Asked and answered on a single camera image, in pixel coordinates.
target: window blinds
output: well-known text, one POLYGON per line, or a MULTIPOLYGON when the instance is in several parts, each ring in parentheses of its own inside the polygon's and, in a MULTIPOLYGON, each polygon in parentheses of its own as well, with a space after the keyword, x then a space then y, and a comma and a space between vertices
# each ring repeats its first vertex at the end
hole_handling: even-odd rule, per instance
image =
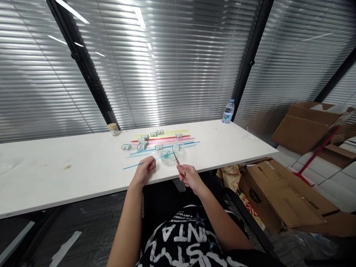
POLYGON ((256 0, 68 0, 121 129, 219 119, 256 0))
POLYGON ((275 0, 234 122, 268 140, 313 101, 356 45, 352 1, 275 0))
POLYGON ((43 0, 0 0, 0 142, 106 130, 43 0))
MULTIPOLYGON (((356 63, 346 72, 323 102, 328 104, 345 103, 356 108, 356 63)), ((356 114, 346 123, 356 123, 356 114)))

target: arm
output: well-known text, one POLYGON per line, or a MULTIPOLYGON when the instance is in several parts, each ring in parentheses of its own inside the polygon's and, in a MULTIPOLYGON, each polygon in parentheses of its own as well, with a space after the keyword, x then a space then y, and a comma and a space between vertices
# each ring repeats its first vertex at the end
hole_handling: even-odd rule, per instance
POLYGON ((223 207, 203 183, 195 168, 190 165, 177 165, 177 169, 179 170, 179 179, 185 183, 185 186, 191 187, 194 194, 202 202, 223 251, 253 249, 245 234, 224 211, 223 207))
POLYGON ((134 267, 140 257, 142 224, 142 189, 156 168, 152 156, 140 161, 127 189, 119 226, 111 247, 107 267, 134 267))

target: graphic t-shirt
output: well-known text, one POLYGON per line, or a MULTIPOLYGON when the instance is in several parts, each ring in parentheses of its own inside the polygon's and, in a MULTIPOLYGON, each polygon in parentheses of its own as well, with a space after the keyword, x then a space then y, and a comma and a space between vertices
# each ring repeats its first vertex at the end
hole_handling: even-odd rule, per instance
POLYGON ((187 206, 156 228, 136 266, 283 266, 257 250, 223 254, 203 207, 187 206))

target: open cardboard box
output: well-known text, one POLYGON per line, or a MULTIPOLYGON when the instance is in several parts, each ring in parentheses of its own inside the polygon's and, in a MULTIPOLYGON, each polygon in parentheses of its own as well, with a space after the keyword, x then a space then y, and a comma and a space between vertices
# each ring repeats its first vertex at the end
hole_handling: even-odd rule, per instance
POLYGON ((341 212, 274 159, 255 163, 247 167, 239 188, 270 232, 356 235, 356 215, 341 212))
POLYGON ((356 160, 356 153, 339 147, 345 140, 356 136, 356 124, 344 125, 319 153, 322 159, 344 169, 356 160))
POLYGON ((318 146, 331 127, 342 123, 355 111, 348 108, 345 114, 336 114, 310 109, 319 104, 324 110, 334 106, 317 102, 290 105, 271 140, 299 154, 307 154, 318 146))

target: hand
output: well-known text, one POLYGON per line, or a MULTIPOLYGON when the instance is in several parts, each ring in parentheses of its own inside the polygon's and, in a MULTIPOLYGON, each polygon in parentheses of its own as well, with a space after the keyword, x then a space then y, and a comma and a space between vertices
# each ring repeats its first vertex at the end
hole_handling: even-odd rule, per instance
POLYGON ((201 192, 207 189, 193 166, 177 164, 177 169, 179 171, 179 180, 181 180, 186 187, 190 187, 195 195, 199 196, 201 192))
POLYGON ((152 156, 149 156, 140 161, 140 163, 142 162, 143 164, 137 166, 135 175, 133 176, 133 179, 130 183, 130 186, 138 186, 141 189, 147 183, 150 173, 153 172, 156 168, 156 161, 152 156))

